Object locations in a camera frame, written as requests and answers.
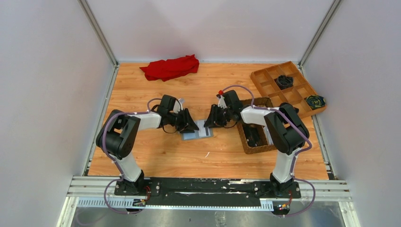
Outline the white black-striped credit card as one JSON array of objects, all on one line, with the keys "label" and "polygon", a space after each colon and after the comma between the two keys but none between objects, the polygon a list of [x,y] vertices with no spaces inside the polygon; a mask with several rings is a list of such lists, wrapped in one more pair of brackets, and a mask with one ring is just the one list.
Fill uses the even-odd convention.
[{"label": "white black-striped credit card", "polygon": [[199,139],[203,139],[203,138],[209,138],[213,136],[213,131],[211,128],[209,127],[205,127],[206,120],[197,120],[196,124],[199,128],[199,130],[197,131],[197,138]]}]

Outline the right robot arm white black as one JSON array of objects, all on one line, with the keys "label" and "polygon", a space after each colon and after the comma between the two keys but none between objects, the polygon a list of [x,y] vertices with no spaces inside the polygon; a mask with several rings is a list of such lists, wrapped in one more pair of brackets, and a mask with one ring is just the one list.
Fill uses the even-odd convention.
[{"label": "right robot arm white black", "polygon": [[244,105],[234,90],[221,91],[217,97],[218,103],[211,106],[204,127],[224,128],[229,121],[266,127],[278,151],[268,192],[276,196],[289,193],[295,181],[297,156],[309,143],[309,131],[296,109],[289,103],[282,103],[279,107]]}]

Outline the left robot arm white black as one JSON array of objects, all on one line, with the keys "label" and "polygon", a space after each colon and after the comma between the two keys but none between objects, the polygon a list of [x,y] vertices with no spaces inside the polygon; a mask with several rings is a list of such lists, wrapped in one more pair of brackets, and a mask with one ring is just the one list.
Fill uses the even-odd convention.
[{"label": "left robot arm white black", "polygon": [[123,112],[113,110],[96,138],[96,146],[116,165],[120,172],[119,182],[133,194],[145,189],[144,172],[132,155],[139,131],[173,126],[178,133],[195,132],[199,127],[182,102],[163,95],[160,103],[145,112]]}]

